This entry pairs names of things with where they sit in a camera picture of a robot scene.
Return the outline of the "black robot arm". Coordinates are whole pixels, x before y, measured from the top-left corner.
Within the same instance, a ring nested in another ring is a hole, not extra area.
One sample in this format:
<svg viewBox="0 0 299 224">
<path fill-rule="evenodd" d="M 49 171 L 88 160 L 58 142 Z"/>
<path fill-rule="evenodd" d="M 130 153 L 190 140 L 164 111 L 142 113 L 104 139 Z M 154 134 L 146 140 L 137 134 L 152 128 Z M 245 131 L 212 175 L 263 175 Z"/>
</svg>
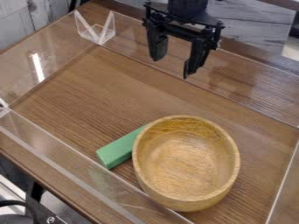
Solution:
<svg viewBox="0 0 299 224">
<path fill-rule="evenodd" d="M 184 61 L 182 78 L 204 65 L 210 50 L 218 48 L 224 24 L 205 9 L 208 0 L 166 0 L 144 2 L 142 26 L 146 32 L 149 57 L 153 61 L 168 52 L 168 36 L 190 42 L 190 56 Z"/>
</svg>

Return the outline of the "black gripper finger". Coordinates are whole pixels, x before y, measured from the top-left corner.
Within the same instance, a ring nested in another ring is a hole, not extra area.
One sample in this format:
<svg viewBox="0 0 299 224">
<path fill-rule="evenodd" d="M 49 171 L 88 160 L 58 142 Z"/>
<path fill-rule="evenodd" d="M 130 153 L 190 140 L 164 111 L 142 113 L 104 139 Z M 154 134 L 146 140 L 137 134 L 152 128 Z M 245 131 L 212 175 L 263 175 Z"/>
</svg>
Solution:
<svg viewBox="0 0 299 224">
<path fill-rule="evenodd" d="M 202 38 L 196 38 L 190 42 L 190 57 L 184 62 L 182 78 L 186 79 L 194 74 L 197 69 L 204 65 L 210 52 L 210 45 Z"/>
<path fill-rule="evenodd" d="M 146 27 L 146 42 L 149 56 L 153 61 L 160 60 L 168 51 L 168 37 L 161 29 L 153 25 Z"/>
</svg>

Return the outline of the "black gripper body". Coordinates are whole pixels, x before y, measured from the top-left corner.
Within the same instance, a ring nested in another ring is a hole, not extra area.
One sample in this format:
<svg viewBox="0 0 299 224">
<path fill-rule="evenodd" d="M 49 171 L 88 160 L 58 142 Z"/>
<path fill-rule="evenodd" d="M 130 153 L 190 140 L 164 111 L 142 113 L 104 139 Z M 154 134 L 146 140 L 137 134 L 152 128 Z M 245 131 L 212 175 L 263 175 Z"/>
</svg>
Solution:
<svg viewBox="0 0 299 224">
<path fill-rule="evenodd" d="M 145 20 L 154 20 L 164 24 L 201 25 L 202 36 L 216 46 L 224 24 L 206 12 L 208 0 L 166 0 L 165 3 L 145 0 Z"/>
</svg>

